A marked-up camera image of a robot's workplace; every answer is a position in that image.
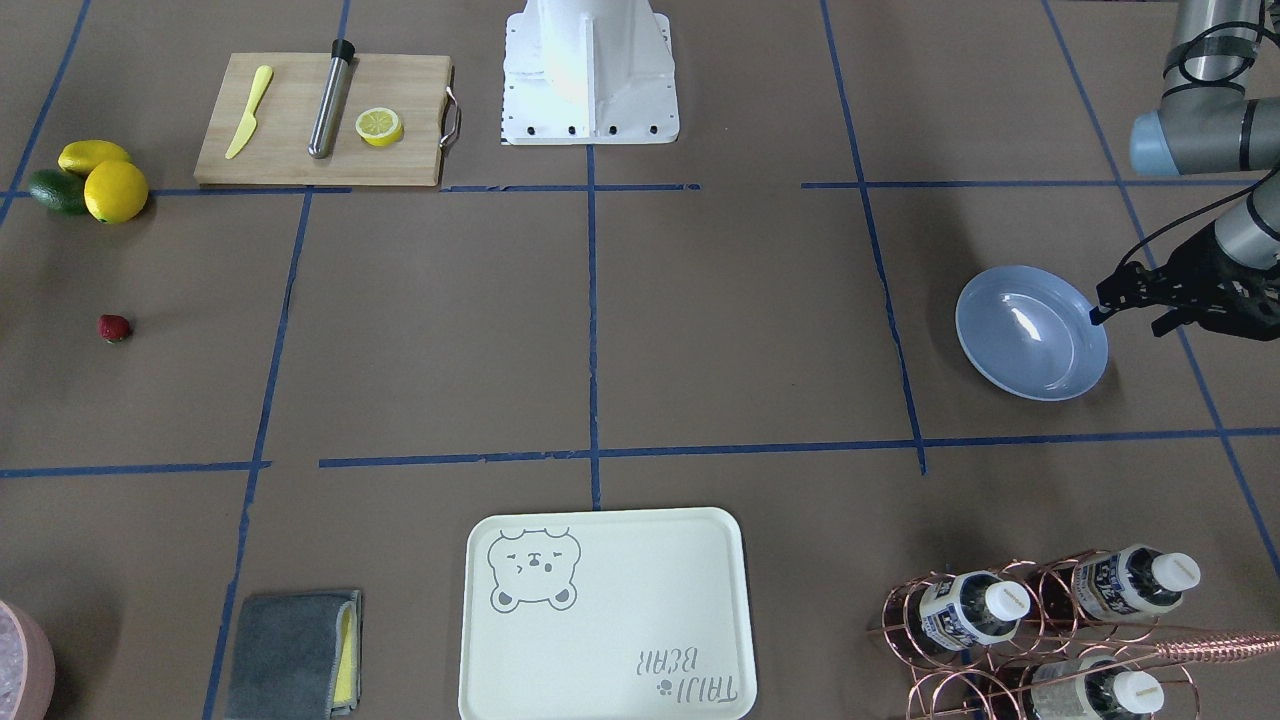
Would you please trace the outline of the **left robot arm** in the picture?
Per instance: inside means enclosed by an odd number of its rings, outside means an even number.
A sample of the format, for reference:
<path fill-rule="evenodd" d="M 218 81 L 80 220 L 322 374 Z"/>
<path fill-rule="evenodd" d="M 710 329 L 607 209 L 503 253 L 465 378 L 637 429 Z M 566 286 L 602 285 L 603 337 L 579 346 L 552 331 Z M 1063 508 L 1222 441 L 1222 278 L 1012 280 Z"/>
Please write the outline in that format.
<path fill-rule="evenodd" d="M 1142 176 L 1257 170 L 1260 179 L 1216 202 L 1220 215 L 1158 266 L 1126 252 L 1098 283 L 1091 322 L 1161 306 L 1151 325 L 1181 325 L 1254 341 L 1279 334 L 1279 101 L 1249 97 L 1265 44 L 1277 42 L 1275 1 L 1181 1 L 1164 63 L 1160 105 L 1138 117 L 1130 164 Z"/>

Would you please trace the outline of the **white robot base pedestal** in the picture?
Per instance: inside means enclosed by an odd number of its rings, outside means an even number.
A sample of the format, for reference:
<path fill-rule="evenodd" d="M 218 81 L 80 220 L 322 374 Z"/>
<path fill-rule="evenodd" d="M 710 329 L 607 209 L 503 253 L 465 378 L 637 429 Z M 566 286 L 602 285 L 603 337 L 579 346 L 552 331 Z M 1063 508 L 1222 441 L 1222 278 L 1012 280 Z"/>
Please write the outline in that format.
<path fill-rule="evenodd" d="M 527 1 L 506 19 L 500 142 L 673 143 L 669 18 L 648 1 Z"/>

